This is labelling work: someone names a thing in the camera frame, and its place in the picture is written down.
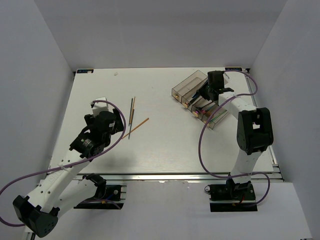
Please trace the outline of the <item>black spoon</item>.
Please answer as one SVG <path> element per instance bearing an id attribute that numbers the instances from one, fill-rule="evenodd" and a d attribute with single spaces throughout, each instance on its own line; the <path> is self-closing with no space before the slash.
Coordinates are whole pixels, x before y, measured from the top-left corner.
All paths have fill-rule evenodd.
<path id="1" fill-rule="evenodd" d="M 209 102 L 205 104 L 204 106 L 200 107 L 199 109 L 202 111 L 202 109 L 206 108 L 207 106 L 211 105 L 213 102 Z"/>

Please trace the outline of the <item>black knife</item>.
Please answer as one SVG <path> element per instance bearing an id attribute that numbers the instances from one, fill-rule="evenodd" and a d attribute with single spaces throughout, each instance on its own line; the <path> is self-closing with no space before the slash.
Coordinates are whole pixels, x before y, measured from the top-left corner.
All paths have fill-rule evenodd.
<path id="1" fill-rule="evenodd" d="M 188 105 L 192 105 L 198 98 L 200 97 L 199 94 L 195 94 L 192 99 L 188 102 Z"/>

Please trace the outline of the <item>iridescent fork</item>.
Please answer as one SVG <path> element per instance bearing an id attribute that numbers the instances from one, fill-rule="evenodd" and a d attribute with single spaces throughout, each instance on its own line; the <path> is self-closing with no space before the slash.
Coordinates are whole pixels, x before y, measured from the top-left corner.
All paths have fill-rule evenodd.
<path id="1" fill-rule="evenodd" d="M 212 117 L 212 119 L 209 121 L 209 124 L 213 123 L 214 121 L 218 120 L 219 118 L 222 118 L 226 113 L 227 113 L 226 110 L 221 110 L 221 111 L 217 112 L 216 115 L 214 115 Z"/>

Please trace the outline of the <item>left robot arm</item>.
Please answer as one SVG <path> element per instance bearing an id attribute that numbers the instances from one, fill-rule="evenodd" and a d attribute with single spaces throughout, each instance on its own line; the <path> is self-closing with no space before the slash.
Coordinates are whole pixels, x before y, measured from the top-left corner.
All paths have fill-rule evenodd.
<path id="1" fill-rule="evenodd" d="M 71 190 L 65 189 L 78 173 L 111 143 L 111 136 L 125 131 L 123 114 L 117 110 L 100 110 L 84 116 L 86 126 L 72 141 L 56 170 L 26 196 L 18 195 L 13 207 L 18 219 L 39 238 L 47 236 L 67 211 L 88 199 L 106 196 L 106 180 L 90 173 Z"/>

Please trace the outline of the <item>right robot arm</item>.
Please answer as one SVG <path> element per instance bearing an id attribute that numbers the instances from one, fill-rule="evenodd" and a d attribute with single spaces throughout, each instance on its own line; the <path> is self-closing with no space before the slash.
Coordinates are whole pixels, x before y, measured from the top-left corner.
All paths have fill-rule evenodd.
<path id="1" fill-rule="evenodd" d="M 239 152 L 235 165 L 227 176 L 222 191 L 236 200 L 249 190 L 257 160 L 273 144 L 271 113 L 266 107 L 258 108 L 243 100 L 244 93 L 235 93 L 225 87 L 225 71 L 207 73 L 207 82 L 197 91 L 204 99 L 224 108 L 237 120 L 236 141 Z"/>

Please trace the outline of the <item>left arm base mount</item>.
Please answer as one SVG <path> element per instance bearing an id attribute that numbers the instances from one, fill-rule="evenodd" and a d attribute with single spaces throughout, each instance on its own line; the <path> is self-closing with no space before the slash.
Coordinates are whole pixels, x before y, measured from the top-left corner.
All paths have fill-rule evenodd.
<path id="1" fill-rule="evenodd" d="M 96 173 L 84 175 L 82 180 L 93 182 L 96 190 L 92 197 L 83 200 L 74 209 L 121 210 L 123 208 L 127 194 L 126 185 L 108 183 L 107 180 Z"/>

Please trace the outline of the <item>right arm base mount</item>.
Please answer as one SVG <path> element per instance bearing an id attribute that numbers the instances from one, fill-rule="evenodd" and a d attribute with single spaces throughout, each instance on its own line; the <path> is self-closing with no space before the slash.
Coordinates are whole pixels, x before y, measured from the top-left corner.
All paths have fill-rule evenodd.
<path id="1" fill-rule="evenodd" d="M 209 195 L 212 213 L 257 212 L 256 195 L 251 181 L 234 183 L 228 179 L 224 184 L 210 184 L 204 188 Z"/>

